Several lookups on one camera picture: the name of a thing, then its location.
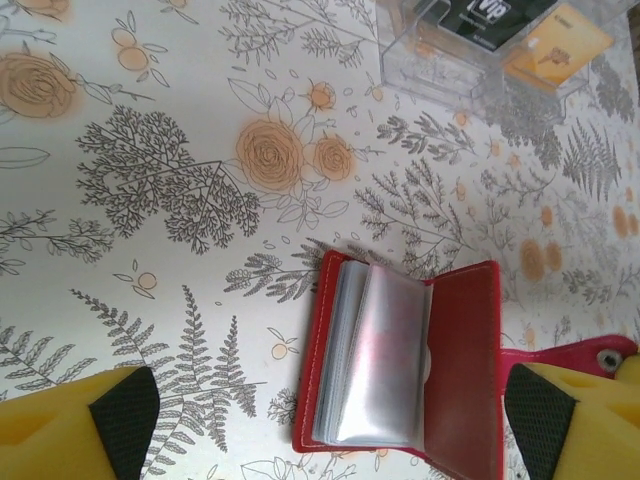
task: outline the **black card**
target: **black card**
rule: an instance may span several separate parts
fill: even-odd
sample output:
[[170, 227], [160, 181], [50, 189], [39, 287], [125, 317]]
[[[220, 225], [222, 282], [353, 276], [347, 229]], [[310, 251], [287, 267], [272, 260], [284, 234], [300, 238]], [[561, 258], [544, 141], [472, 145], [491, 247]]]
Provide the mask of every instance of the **black card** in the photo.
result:
[[[441, 28], [494, 52], [556, 1], [440, 0], [422, 18], [431, 24], [439, 23]], [[416, 13], [431, 2], [420, 2], [415, 7]], [[450, 3], [450, 8], [445, 13], [447, 3]]]

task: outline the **black foam pad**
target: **black foam pad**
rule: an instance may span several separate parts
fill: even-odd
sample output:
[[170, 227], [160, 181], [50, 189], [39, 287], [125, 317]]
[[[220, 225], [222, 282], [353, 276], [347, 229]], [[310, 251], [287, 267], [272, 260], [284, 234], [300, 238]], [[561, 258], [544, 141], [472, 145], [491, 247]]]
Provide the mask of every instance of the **black foam pad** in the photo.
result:
[[553, 480], [575, 405], [525, 365], [511, 369], [504, 406], [531, 480]]
[[142, 367], [89, 405], [93, 422], [118, 480], [138, 480], [160, 398], [151, 369]]

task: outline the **metal snap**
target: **metal snap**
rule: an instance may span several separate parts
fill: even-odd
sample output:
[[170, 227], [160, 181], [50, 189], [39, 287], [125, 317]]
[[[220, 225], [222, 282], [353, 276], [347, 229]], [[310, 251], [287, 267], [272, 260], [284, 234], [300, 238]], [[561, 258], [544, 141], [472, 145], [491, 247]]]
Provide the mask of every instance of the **metal snap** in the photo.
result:
[[607, 373], [615, 373], [622, 365], [622, 355], [617, 350], [602, 350], [598, 353], [598, 365]]

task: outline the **floral paper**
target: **floral paper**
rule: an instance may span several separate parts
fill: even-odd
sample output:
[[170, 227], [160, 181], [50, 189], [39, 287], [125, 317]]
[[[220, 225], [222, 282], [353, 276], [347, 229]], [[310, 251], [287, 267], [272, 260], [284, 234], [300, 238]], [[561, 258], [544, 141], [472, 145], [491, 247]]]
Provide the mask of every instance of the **floral paper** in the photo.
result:
[[585, 86], [553, 105], [513, 86], [481, 120], [381, 84], [374, 10], [0, 4], [0, 400], [148, 365], [144, 478], [447, 478], [399, 452], [292, 451], [329, 248], [418, 278], [497, 260], [508, 348], [640, 341], [624, 20]]

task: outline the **plastic box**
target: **plastic box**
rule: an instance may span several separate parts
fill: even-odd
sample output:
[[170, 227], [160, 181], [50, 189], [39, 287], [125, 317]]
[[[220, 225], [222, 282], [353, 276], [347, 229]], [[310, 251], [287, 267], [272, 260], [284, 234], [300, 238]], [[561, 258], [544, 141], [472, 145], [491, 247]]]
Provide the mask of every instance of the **plastic box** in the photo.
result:
[[506, 106], [511, 92], [525, 88], [532, 101], [549, 103], [544, 121], [553, 125], [564, 119], [564, 99], [588, 83], [588, 68], [558, 86], [530, 72], [514, 69], [512, 60], [527, 53], [529, 45], [525, 40], [529, 33], [565, 3], [611, 35], [607, 25], [640, 2], [558, 1], [541, 9], [535, 20], [495, 51], [489, 51], [439, 25], [438, 19], [446, 15], [449, 0], [378, 0], [383, 83], [480, 117], [486, 115], [487, 107], [495, 107], [496, 102]]

